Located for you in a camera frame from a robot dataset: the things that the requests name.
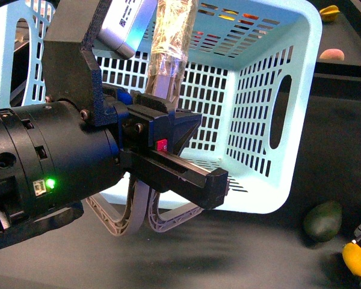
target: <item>yellow fruit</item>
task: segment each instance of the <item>yellow fruit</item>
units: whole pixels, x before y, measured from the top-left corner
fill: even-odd
[[[332,22],[337,19],[338,14],[340,13],[337,6],[332,5],[328,6],[319,11],[319,15],[321,16],[322,21],[324,22]]]
[[[346,244],[342,257],[352,274],[361,277],[361,247],[354,243]]]

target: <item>orange fruit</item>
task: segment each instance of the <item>orange fruit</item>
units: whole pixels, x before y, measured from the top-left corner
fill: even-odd
[[[346,244],[342,257],[352,274],[361,277],[361,247],[354,243]]]

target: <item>basket handle hole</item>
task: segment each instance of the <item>basket handle hole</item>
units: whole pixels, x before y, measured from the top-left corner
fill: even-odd
[[[270,147],[276,149],[282,137],[283,125],[285,123],[286,111],[288,109],[289,95],[291,89],[291,76],[286,75],[279,85],[276,100],[274,103],[273,116],[270,127]]]

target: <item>screw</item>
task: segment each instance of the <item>screw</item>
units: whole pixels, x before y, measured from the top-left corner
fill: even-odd
[[[45,99],[46,103],[51,103],[53,102],[53,98],[51,96],[46,96],[46,99]]]
[[[144,126],[141,123],[137,123],[135,125],[135,130],[138,134],[141,134],[144,130]]]
[[[80,116],[81,116],[82,120],[88,120],[90,118],[90,111],[82,110],[82,111],[80,111]]]

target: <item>black cylindrical motor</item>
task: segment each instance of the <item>black cylindrical motor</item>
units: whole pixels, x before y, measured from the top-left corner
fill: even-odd
[[[116,184],[118,154],[109,130],[68,102],[1,109],[0,230]]]

